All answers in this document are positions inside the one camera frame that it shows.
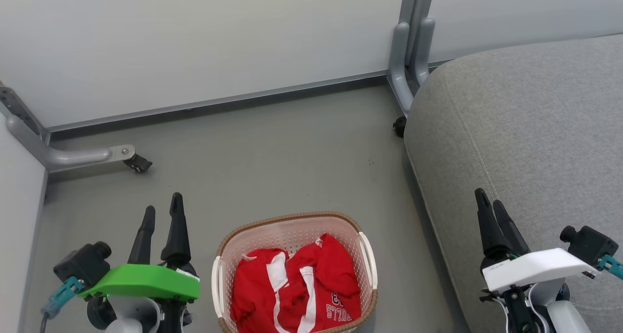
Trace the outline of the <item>red and white shirt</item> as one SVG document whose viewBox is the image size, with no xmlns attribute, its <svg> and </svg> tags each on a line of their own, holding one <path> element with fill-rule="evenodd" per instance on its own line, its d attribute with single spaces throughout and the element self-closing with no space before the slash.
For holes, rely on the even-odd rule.
<svg viewBox="0 0 623 333">
<path fill-rule="evenodd" d="M 324 234 L 294 255 L 252 251 L 238 263 L 231 320 L 238 333 L 318 333 L 361 317 L 361 289 L 345 247 Z"/>
</svg>

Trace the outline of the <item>grey fabric sofa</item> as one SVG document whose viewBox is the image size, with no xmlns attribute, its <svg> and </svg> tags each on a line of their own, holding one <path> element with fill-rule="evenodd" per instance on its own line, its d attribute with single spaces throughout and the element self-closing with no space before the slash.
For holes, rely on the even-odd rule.
<svg viewBox="0 0 623 333">
<path fill-rule="evenodd" d="M 612 238 L 623 262 L 623 35 L 463 56 L 418 89 L 403 136 L 471 333 L 504 333 L 485 281 L 475 190 L 501 200 L 532 251 L 564 227 Z"/>
</svg>

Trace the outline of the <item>grey forked partition post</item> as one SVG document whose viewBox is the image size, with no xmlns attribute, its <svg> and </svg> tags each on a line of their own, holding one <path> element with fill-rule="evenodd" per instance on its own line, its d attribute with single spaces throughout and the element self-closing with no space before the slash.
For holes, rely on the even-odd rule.
<svg viewBox="0 0 623 333">
<path fill-rule="evenodd" d="M 429 16 L 432 0 L 402 0 L 399 22 L 392 33 L 387 79 L 405 116 L 414 94 L 427 79 L 436 22 Z"/>
</svg>

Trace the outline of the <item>grey partition foot with plate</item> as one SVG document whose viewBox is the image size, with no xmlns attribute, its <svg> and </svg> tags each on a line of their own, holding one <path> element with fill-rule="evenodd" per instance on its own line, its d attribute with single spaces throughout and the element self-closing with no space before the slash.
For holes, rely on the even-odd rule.
<svg viewBox="0 0 623 333">
<path fill-rule="evenodd" d="M 123 162 L 136 153 L 133 145 L 60 150 L 49 146 L 49 132 L 37 120 L 18 94 L 0 81 L 0 104 L 7 109 L 9 133 L 49 172 L 65 171 L 92 165 Z"/>
</svg>

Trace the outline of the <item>pink perforated laundry basket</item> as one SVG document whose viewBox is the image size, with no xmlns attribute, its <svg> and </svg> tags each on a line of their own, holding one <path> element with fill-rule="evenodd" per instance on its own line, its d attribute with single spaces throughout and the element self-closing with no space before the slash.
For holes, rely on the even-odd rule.
<svg viewBox="0 0 623 333">
<path fill-rule="evenodd" d="M 322 333 L 353 333 L 374 312 L 378 300 L 378 273 L 372 246 L 360 225 L 343 213 L 327 211 L 278 216 L 238 227 L 221 242 L 212 264 L 211 292 L 214 311 L 223 333 L 238 333 L 231 319 L 232 286 L 238 262 L 256 249 L 278 247 L 290 253 L 324 233 L 334 236 L 354 262 L 361 287 L 361 317 Z"/>
</svg>

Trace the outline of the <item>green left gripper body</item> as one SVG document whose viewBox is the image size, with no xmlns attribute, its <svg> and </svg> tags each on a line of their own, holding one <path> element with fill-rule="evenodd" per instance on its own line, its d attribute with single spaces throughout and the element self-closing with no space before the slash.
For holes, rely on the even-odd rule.
<svg viewBox="0 0 623 333">
<path fill-rule="evenodd" d="M 190 302 L 199 299 L 200 292 L 200 280 L 180 271 L 148 264 L 122 264 L 108 271 L 95 286 L 78 297 L 85 299 L 100 293 Z"/>
</svg>

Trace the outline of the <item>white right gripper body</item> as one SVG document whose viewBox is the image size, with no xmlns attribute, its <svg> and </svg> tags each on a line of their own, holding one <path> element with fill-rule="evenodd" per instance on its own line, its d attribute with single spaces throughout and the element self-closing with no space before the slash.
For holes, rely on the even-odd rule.
<svg viewBox="0 0 623 333">
<path fill-rule="evenodd" d="M 512 287 L 531 286 L 548 280 L 586 275 L 594 279 L 599 271 L 559 247 L 517 256 L 507 249 L 485 255 L 481 269 L 483 293 L 498 295 Z"/>
</svg>

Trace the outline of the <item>grey partition bottom rail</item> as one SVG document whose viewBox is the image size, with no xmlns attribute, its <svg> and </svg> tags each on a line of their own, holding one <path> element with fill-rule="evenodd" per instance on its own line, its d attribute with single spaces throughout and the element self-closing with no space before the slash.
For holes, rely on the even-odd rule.
<svg viewBox="0 0 623 333">
<path fill-rule="evenodd" d="M 367 80 L 371 78 L 378 78 L 381 76 L 387 76 L 387 74 L 388 74 L 388 70 L 383 70 L 383 71 L 369 72 L 369 73 L 360 74 L 360 75 L 344 76 L 341 78 L 323 80 L 323 81 L 313 82 L 309 84 L 292 85 L 288 87 L 272 89 L 269 91 L 253 92 L 253 93 L 248 93 L 245 95 L 227 96 L 224 98 L 209 99 L 209 100 L 204 100 L 204 101 L 199 101 L 199 102 L 193 102 L 191 104 L 173 105 L 173 106 L 164 107 L 164 108 L 151 109 L 148 111 L 137 111 L 137 112 L 127 113 L 123 115 L 106 116 L 100 119 L 86 120 L 86 121 L 76 122 L 73 124 L 56 125 L 56 126 L 47 127 L 47 131 L 50 133 L 55 133 L 55 132 L 61 132 L 61 131 L 67 131 L 67 130 L 76 130 L 76 129 L 83 129 L 87 127 L 95 127 L 96 125 L 111 124 L 114 122 L 133 120 L 133 119 L 138 119 L 138 118 L 144 118 L 147 116 L 164 115 L 164 114 L 169 114 L 169 113 L 179 112 L 179 111 L 190 111 L 190 110 L 194 110 L 198 108 L 209 107 L 211 105 L 229 104 L 229 103 L 236 102 L 236 101 L 251 100 L 251 99 L 262 98 L 262 97 L 273 96 L 273 95 L 282 95 L 284 93 L 290 93 L 290 92 L 307 91 L 307 90 L 327 87 L 331 85 L 346 84 L 346 83 L 355 82 L 355 81 L 361 81 L 361 80 Z"/>
</svg>

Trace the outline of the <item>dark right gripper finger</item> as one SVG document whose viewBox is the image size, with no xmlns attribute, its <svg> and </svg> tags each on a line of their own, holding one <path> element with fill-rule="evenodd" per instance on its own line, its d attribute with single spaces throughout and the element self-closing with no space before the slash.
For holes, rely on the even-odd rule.
<svg viewBox="0 0 623 333">
<path fill-rule="evenodd" d="M 527 242 L 525 242 L 515 222 L 510 218 L 510 215 L 508 215 L 503 202 L 501 202 L 501 200 L 494 200 L 493 209 L 497 224 L 514 255 L 522 256 L 530 253 L 531 251 Z"/>
<path fill-rule="evenodd" d="M 477 218 L 483 255 L 491 260 L 506 260 L 510 246 L 503 235 L 494 213 L 494 207 L 482 188 L 475 190 Z"/>
</svg>

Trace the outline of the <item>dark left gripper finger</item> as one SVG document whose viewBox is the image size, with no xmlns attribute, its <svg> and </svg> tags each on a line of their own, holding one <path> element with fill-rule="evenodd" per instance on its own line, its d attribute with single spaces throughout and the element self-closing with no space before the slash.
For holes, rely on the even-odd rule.
<svg viewBox="0 0 623 333">
<path fill-rule="evenodd" d="M 169 233 L 162 250 L 161 260 L 167 266 L 185 266 L 190 263 L 191 249 L 183 196 L 179 192 L 172 196 L 169 215 L 171 218 Z"/>
<path fill-rule="evenodd" d="M 154 206 L 149 205 L 143 216 L 134 243 L 129 254 L 129 264 L 150 264 L 151 238 L 155 229 L 156 211 Z"/>
</svg>

